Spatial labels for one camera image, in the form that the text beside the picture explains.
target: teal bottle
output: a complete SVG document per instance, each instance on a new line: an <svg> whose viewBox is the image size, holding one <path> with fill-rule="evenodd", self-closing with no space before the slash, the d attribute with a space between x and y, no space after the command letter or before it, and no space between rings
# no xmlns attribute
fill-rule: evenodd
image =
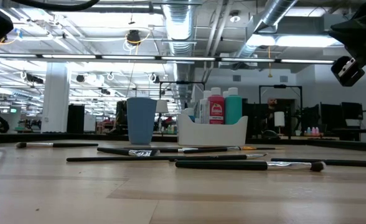
<svg viewBox="0 0 366 224"><path fill-rule="evenodd" d="M225 124L235 124L243 116L243 99L238 95L238 88L228 89L225 98Z"/></svg>

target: wooden table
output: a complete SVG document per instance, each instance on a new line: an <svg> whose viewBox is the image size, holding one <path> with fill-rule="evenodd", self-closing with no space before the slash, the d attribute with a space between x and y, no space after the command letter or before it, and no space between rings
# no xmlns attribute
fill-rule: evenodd
<svg viewBox="0 0 366 224"><path fill-rule="evenodd" d="M267 159L366 160L366 152L314 146L269 153ZM65 162L85 156L112 155L94 147L0 144L0 223L366 223L366 167L315 173L176 169L167 161Z"/></svg>

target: wall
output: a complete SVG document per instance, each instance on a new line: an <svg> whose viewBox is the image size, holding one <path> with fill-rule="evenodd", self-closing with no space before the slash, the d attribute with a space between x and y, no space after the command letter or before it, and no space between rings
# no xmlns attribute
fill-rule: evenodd
<svg viewBox="0 0 366 224"><path fill-rule="evenodd" d="M342 87L331 73L330 65L312 65L297 74L298 85L304 88L304 105L314 106L320 102L338 105L341 102L363 104L366 110L366 67L365 75L352 87ZM363 124L366 127L366 113Z"/></svg>
<svg viewBox="0 0 366 224"><path fill-rule="evenodd" d="M196 69L196 77L201 77L203 70ZM230 69L213 69L206 84L206 90L212 87L220 87L222 91L226 91L229 87L238 87L238 94L243 98L247 98L249 103L259 102L259 85L296 85L296 74L292 74L288 69L274 69L271 71L273 77L269 78L269 70L238 70ZM233 75L241 75L241 82L233 82ZM288 76L287 83L280 83L280 75ZM291 89L274 89L262 88L262 103L266 103L269 97L295 99L299 104L298 95Z"/></svg>

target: ceiling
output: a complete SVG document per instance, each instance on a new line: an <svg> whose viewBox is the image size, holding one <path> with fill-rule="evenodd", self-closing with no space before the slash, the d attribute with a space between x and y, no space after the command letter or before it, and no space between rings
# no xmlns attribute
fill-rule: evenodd
<svg viewBox="0 0 366 224"><path fill-rule="evenodd" d="M165 17L161 14L146 13L108 13L98 12L49 12L18 4L0 4L0 9L9 16L15 29L7 35L4 44L0 44L0 53L30 53L30 54L97 54L97 55L170 55ZM124 3L129 1L100 1L101 4ZM235 1L230 11L238 10L240 20L231 22L229 19L222 33L222 41L217 46L216 54L231 54L236 52L246 42L246 27L250 17L265 8L266 1ZM298 1L286 14L286 17L322 17L332 12L342 15L350 14L363 1ZM203 56L209 40L212 22L218 1L207 0L199 2L195 7L193 56ZM138 47L126 44L125 36L129 30L139 30L142 41ZM258 47L257 57L262 58L318 58L335 59L338 55L327 54L325 49L332 47ZM333 49L343 49L336 45ZM175 81L173 63L111 63L111 62L67 62L72 73L70 102L85 104L88 113L113 114L116 101L130 96L158 98L159 84L153 83L149 76L156 74L160 80ZM0 58L0 107L21 106L24 113L36 114L41 112L44 88L26 88L31 83L24 76L29 73L46 81L46 61L23 61ZM257 65L252 69L262 70L267 64ZM297 72L303 67L284 65L279 69L291 69ZM93 82L78 82L77 76L91 76ZM200 80L201 75L195 75L194 80ZM210 76L209 80L219 78ZM83 87L113 87L110 95L104 95L100 90L82 89ZM177 95L182 88L172 84L166 89L163 99L169 100L169 111L177 113L182 106L182 99Z"/></svg>

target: product label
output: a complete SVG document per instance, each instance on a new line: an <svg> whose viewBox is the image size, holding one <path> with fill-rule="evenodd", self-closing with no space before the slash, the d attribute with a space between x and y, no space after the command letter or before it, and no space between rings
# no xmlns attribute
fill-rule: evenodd
<svg viewBox="0 0 366 224"><path fill-rule="evenodd" d="M210 102L209 104L209 123L223 124L223 105Z"/></svg>

